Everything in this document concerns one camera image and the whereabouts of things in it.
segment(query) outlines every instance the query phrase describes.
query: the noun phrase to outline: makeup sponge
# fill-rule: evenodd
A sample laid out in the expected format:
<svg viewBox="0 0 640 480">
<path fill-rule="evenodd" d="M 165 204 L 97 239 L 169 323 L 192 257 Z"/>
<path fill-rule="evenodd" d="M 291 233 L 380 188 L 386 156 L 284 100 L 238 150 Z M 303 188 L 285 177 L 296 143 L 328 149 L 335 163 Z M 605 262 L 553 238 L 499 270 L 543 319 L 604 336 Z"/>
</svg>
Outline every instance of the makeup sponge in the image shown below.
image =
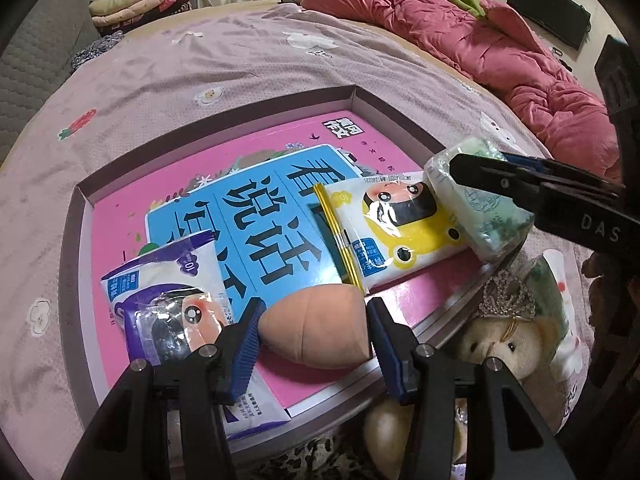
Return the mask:
<svg viewBox="0 0 640 480">
<path fill-rule="evenodd" d="M 312 368 L 350 368 L 371 358 L 364 297 L 353 285 L 289 294 L 262 315 L 258 333 L 276 354 Z"/>
</svg>

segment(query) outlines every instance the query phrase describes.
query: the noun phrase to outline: metal bolt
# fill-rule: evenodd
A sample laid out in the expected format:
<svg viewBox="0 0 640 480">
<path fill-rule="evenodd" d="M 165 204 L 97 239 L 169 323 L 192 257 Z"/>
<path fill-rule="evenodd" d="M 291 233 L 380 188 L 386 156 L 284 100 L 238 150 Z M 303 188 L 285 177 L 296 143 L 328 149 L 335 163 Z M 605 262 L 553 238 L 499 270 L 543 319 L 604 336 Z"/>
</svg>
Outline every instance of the metal bolt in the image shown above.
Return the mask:
<svg viewBox="0 0 640 480">
<path fill-rule="evenodd" d="M 502 370 L 502 361 L 497 357 L 489 357 L 486 360 L 486 367 L 492 372 L 497 372 L 498 370 Z"/>
<path fill-rule="evenodd" d="M 146 368 L 146 360 L 136 359 L 129 365 L 129 368 L 131 368 L 134 372 L 141 372 Z"/>
<path fill-rule="evenodd" d="M 423 345 L 418 345 L 417 348 L 415 349 L 415 352 L 420 357 L 431 357 L 435 353 L 435 348 L 431 345 L 423 344 Z"/>
<path fill-rule="evenodd" d="M 215 345 L 204 345 L 200 347 L 200 350 L 198 350 L 198 353 L 202 357 L 213 357 L 215 354 L 218 353 L 218 349 L 216 348 Z"/>
</svg>

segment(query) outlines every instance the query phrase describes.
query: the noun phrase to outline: bed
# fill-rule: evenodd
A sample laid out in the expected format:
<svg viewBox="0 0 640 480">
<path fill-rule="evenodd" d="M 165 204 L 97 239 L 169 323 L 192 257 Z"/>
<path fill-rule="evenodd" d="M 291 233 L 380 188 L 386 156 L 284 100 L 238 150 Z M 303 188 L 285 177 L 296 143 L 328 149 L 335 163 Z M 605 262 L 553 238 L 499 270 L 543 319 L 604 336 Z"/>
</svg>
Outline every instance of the bed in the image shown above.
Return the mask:
<svg viewBox="0 0 640 480">
<path fill-rule="evenodd" d="M 82 434 L 61 345 L 67 320 L 58 304 L 62 233 L 76 183 L 201 118 L 343 85 L 369 91 L 445 146 L 481 135 L 508 150 L 509 137 L 527 155 L 549 156 L 500 100 L 416 46 L 370 25 L 274 1 L 207 7 L 132 31 L 81 66 L 26 125 L 0 179 L 0 226 L 10 234 L 1 266 L 0 398 L 2 430 L 36 480 L 59 478 Z M 211 88 L 222 88 L 222 96 L 198 102 Z M 588 252 L 534 230 L 518 260 L 547 249 L 564 256 L 577 348 L 565 380 L 541 370 L 525 386 L 557 431 L 586 379 L 593 332 L 580 274 Z M 42 312 L 44 329 L 34 333 L 25 316 L 39 299 L 49 309 Z"/>
</svg>

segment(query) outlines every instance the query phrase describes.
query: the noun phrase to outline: plastic packaging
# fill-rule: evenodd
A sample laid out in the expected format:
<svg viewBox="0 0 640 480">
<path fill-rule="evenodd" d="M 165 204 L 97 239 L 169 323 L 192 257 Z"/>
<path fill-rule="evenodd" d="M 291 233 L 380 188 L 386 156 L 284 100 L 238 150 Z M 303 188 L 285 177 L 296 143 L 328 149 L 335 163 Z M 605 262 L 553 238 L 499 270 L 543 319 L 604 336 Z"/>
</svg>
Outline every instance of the plastic packaging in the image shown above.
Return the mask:
<svg viewBox="0 0 640 480">
<path fill-rule="evenodd" d="M 466 246 L 421 171 L 352 178 L 315 190 L 351 281 L 365 293 Z"/>
<path fill-rule="evenodd" d="M 236 321 L 212 231 L 142 254 L 105 275 L 101 283 L 113 315 L 124 327 L 132 361 L 144 358 L 159 365 L 183 359 L 200 346 L 215 343 L 223 327 Z M 229 439 L 290 420 L 256 370 L 247 393 L 235 405 L 220 409 Z"/>
<path fill-rule="evenodd" d="M 456 184 L 449 173 L 449 161 L 459 153 L 506 159 L 488 140 L 470 137 L 433 155 L 424 167 L 439 200 L 455 214 L 457 228 L 478 258 L 495 260 L 526 238 L 533 215 L 508 197 Z"/>
</svg>

